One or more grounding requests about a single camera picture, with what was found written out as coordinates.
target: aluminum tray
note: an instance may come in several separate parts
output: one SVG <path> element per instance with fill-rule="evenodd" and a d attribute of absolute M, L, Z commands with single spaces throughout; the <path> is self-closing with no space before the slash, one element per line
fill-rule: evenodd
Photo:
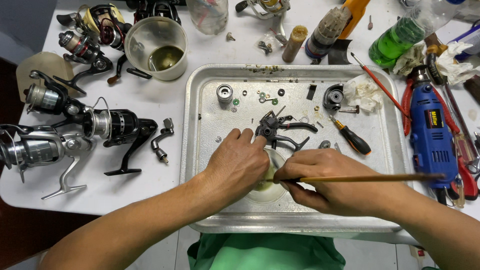
<path fill-rule="evenodd" d="M 398 100 L 392 79 L 377 67 L 369 68 Z M 278 112 L 283 105 L 286 105 L 283 116 L 293 115 L 300 120 L 301 116 L 307 115 L 310 123 L 319 129 L 317 133 L 303 129 L 279 130 L 280 135 L 289 136 L 296 142 L 310 136 L 303 149 L 318 148 L 320 142 L 329 140 L 332 147 L 337 142 L 343 154 L 378 172 L 410 173 L 401 114 L 388 98 L 384 99 L 383 108 L 374 113 L 336 113 L 338 120 L 369 143 L 372 153 L 368 156 L 354 152 L 328 120 L 331 112 L 322 106 L 325 90 L 363 73 L 357 65 L 207 64 L 199 67 L 190 75 L 186 85 L 180 183 L 205 169 L 210 156 L 219 145 L 215 141 L 217 136 L 224 138 L 233 128 L 251 128 L 255 131 L 261 117 L 269 110 Z M 317 85 L 317 89 L 310 101 L 306 97 L 312 83 Z M 240 100 L 236 112 L 231 111 L 232 104 L 219 104 L 216 89 L 220 84 L 230 85 L 234 98 Z M 277 95 L 279 88 L 285 89 L 283 97 Z M 243 90 L 247 90 L 247 96 L 242 95 Z M 261 104 L 258 90 L 271 97 L 278 97 L 278 105 L 274 106 L 271 102 Z M 317 105 L 320 106 L 319 111 L 314 110 Z M 279 142 L 277 151 L 288 158 L 293 153 L 293 146 Z M 219 214 L 196 222 L 191 227 L 203 233 L 393 232 L 401 229 L 395 223 L 372 217 L 321 214 L 298 205 L 290 194 L 269 205 L 241 199 Z"/>

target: hand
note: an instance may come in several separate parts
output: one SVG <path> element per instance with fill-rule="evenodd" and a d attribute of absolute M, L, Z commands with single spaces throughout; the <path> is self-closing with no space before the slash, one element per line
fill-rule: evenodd
<path fill-rule="evenodd" d="M 378 174 L 334 149 L 312 149 L 294 153 L 275 173 L 274 181 L 299 177 Z M 414 192 L 401 182 L 309 183 L 315 187 L 315 191 L 289 181 L 283 181 L 282 184 L 288 187 L 295 202 L 319 212 L 384 219 L 395 202 L 401 204 L 402 199 L 411 196 L 409 192 Z"/>
<path fill-rule="evenodd" d="M 264 150 L 267 140 L 257 136 L 250 143 L 252 137 L 253 131 L 249 128 L 241 134 L 239 129 L 233 129 L 201 173 L 208 196 L 219 200 L 221 209 L 252 191 L 270 166 Z"/>

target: green liquid bottle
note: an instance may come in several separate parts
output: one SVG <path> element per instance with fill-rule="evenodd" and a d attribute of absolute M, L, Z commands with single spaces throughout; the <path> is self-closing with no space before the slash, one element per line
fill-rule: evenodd
<path fill-rule="evenodd" d="M 381 68 L 395 66 L 409 48 L 447 24 L 464 0 L 422 0 L 383 33 L 369 49 L 372 61 Z"/>

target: red screwdriver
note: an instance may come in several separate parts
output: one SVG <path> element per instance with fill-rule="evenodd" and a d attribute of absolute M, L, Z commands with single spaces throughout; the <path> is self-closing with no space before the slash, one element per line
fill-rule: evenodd
<path fill-rule="evenodd" d="M 363 155 L 368 155 L 372 152 L 367 142 L 365 142 L 362 138 L 358 137 L 346 125 L 342 125 L 340 121 L 338 121 L 331 115 L 330 115 L 330 119 L 332 119 L 335 126 L 340 130 L 341 135 L 343 135 L 343 137 L 347 139 L 347 141 L 350 143 L 353 149 L 355 149 L 355 151 Z"/>

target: transparent plastic sheet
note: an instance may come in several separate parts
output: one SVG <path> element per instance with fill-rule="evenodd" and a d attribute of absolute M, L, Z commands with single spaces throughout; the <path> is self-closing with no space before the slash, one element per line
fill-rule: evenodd
<path fill-rule="evenodd" d="M 281 54 L 282 43 L 280 43 L 280 41 L 278 41 L 275 38 L 275 35 L 276 35 L 275 32 L 272 29 L 269 29 L 267 33 L 265 33 L 263 36 L 261 36 L 253 44 L 253 47 L 255 48 L 255 51 L 261 53 L 262 55 L 265 55 L 266 57 Z M 269 52 L 268 54 L 265 54 L 265 50 L 258 47 L 260 42 L 264 42 L 267 46 L 268 46 L 268 44 L 270 44 L 270 48 L 272 49 L 272 51 Z"/>

